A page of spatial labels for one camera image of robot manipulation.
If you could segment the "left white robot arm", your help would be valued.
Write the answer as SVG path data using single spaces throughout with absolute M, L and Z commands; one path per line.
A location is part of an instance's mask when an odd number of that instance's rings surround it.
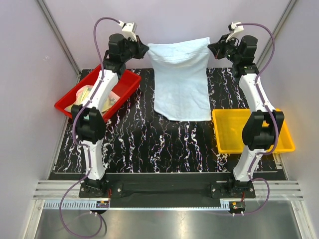
M 96 83 L 81 104 L 71 108 L 73 142 L 83 148 L 86 160 L 86 173 L 80 182 L 96 197 L 103 197 L 108 190 L 102 163 L 102 138 L 106 132 L 103 105 L 122 77 L 125 64 L 131 59 L 142 59 L 148 49 L 138 35 L 112 34 L 108 50 L 99 56 L 100 71 Z

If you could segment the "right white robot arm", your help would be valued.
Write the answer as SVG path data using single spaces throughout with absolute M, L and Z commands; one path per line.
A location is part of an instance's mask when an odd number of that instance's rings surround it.
M 262 87 L 261 71 L 254 63 L 257 42 L 257 38 L 245 35 L 237 43 L 226 34 L 218 42 L 208 45 L 216 59 L 226 58 L 232 62 L 234 78 L 251 111 L 242 131 L 244 151 L 229 179 L 220 187 L 222 192 L 234 198 L 253 190 L 253 172 L 261 157 L 276 149 L 285 118 L 283 112 L 272 106 Z

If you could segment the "light blue towel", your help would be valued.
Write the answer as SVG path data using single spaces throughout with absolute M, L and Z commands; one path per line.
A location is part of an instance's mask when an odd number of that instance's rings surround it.
M 210 38 L 148 44 L 155 74 L 154 110 L 170 121 L 210 121 L 206 68 Z

